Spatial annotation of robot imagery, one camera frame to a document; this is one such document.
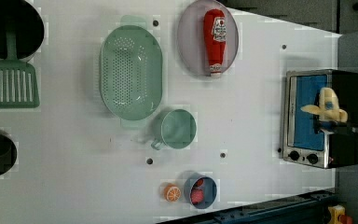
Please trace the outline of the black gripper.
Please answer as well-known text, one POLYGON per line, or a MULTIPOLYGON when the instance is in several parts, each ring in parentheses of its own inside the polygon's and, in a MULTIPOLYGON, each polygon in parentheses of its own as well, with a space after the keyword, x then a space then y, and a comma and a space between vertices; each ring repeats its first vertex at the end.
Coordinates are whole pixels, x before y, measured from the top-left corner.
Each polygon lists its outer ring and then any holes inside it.
POLYGON ((331 134, 341 134, 348 136, 358 136, 358 123, 338 122, 338 121, 317 121, 315 129, 331 134))

